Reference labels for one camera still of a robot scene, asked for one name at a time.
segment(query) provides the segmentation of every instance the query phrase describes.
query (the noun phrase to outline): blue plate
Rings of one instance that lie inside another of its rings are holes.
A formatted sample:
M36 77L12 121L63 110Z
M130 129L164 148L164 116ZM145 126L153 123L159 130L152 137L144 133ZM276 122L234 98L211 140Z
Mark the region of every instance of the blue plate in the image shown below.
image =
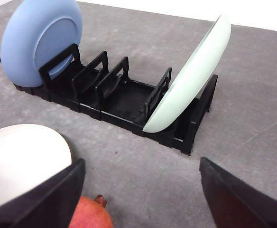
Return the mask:
M24 0L4 32L0 57L7 77L24 87L43 84L39 68L69 45L79 45L83 22L74 0ZM57 77L72 61L69 56L50 77Z

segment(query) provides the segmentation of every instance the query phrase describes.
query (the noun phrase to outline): red fruit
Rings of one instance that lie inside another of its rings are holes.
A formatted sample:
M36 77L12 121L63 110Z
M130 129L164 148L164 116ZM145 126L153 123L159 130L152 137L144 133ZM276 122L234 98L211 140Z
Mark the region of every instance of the red fruit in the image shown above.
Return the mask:
M110 215L105 210L107 201L98 195L93 201L81 196L69 228L113 228Z

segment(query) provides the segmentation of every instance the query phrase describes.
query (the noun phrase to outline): gray floor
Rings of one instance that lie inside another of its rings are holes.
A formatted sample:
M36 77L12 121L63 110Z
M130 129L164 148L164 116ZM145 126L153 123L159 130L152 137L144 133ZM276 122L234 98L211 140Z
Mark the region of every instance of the gray floor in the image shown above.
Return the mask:
M14 0L0 7L0 41ZM129 56L131 78L155 85L167 67L180 71L211 22L79 3L83 63L107 50L110 68ZM204 198L206 156L277 199L277 32L232 26L217 66L212 108L191 157L129 131L17 91L0 66L0 128L51 127L86 160L83 195L103 194L115 227L215 227Z

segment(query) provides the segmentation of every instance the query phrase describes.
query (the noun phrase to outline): black plastic dish rack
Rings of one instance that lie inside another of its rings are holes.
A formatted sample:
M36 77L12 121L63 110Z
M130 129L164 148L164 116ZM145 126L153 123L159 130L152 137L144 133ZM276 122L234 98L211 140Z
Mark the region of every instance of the black plastic dish rack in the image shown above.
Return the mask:
M73 55L74 61L61 75L51 80L49 71L70 55ZM197 129L205 111L209 111L218 76L210 78L201 97L195 98L169 127L158 133L143 132L144 125L168 90L171 70L168 68L157 86L144 84L129 79L128 57L109 71L107 52L103 51L83 66L78 46L72 44L39 69L43 86L15 87L162 145L177 148L190 156Z

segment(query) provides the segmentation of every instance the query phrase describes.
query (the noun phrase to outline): white plate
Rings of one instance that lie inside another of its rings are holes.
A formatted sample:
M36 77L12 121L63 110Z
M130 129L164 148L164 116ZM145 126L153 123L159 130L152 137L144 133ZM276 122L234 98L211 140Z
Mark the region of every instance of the white plate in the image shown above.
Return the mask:
M7 77L24 87L41 86L39 68L82 36L82 16L75 0L24 0L16 9L1 42L1 63ZM68 57L50 71L57 77Z
M0 129L0 205L71 165L69 146L51 128L20 124Z
M143 131L155 133L164 130L187 108L217 66L230 33L230 23L226 16L221 15L177 75Z

